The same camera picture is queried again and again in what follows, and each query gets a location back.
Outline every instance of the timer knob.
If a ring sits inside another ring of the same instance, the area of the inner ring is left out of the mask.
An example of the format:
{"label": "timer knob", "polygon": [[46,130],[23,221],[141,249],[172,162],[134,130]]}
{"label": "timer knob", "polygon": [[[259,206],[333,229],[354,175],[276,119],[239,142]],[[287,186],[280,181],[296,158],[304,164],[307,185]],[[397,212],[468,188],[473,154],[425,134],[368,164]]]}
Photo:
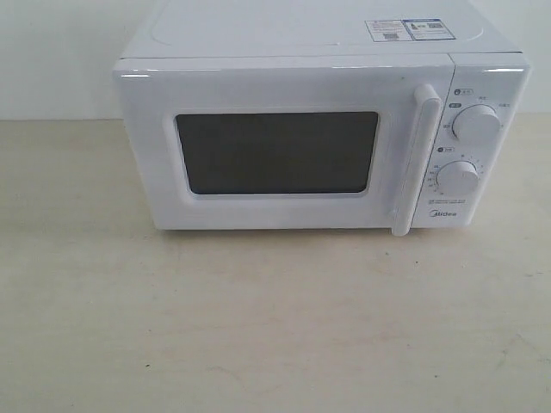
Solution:
{"label": "timer knob", "polygon": [[479,186],[480,177],[474,165],[457,161],[443,166],[436,176],[438,189],[447,196],[469,195]]}
{"label": "timer knob", "polygon": [[487,105],[476,105],[457,115],[453,126],[454,135],[467,144],[483,144],[497,138],[501,120],[496,111]]}

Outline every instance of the white knob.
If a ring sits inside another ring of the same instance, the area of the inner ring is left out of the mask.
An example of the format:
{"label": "white knob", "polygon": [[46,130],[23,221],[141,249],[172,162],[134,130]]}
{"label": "white knob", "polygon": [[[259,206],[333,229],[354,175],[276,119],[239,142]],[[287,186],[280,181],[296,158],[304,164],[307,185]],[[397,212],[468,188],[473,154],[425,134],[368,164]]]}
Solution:
{"label": "white knob", "polygon": [[454,121],[454,135],[466,144],[484,144],[496,138],[499,131],[501,121],[495,110],[486,105],[465,109]]}
{"label": "white knob", "polygon": [[469,195],[479,186],[480,177],[470,162],[448,163],[438,171],[438,189],[447,196]]}

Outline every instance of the barcode label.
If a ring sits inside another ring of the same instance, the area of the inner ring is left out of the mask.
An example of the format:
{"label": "barcode label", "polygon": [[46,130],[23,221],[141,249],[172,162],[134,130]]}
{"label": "barcode label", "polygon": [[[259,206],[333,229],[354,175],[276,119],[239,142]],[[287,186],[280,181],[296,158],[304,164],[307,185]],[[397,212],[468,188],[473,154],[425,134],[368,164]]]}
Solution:
{"label": "barcode label", "polygon": [[401,20],[373,20],[365,24],[373,41],[412,41]]}

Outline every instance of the brand logo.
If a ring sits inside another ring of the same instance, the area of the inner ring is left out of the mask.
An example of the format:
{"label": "brand logo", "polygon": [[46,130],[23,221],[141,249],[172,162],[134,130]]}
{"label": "brand logo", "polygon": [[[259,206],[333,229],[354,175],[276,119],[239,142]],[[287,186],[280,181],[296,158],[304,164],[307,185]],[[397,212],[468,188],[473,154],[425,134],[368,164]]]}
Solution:
{"label": "brand logo", "polygon": [[430,217],[431,218],[445,218],[445,217],[456,217],[457,213],[446,213],[444,211],[439,211],[437,209],[433,209],[430,211]]}

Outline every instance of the white microwave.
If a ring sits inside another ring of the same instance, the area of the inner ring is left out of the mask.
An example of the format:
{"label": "white microwave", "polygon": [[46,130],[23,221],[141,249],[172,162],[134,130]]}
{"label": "white microwave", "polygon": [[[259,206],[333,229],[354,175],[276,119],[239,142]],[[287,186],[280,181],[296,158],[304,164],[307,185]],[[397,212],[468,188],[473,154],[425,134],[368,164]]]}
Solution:
{"label": "white microwave", "polygon": [[116,64],[165,230],[468,225],[529,64],[460,0],[169,0]]}

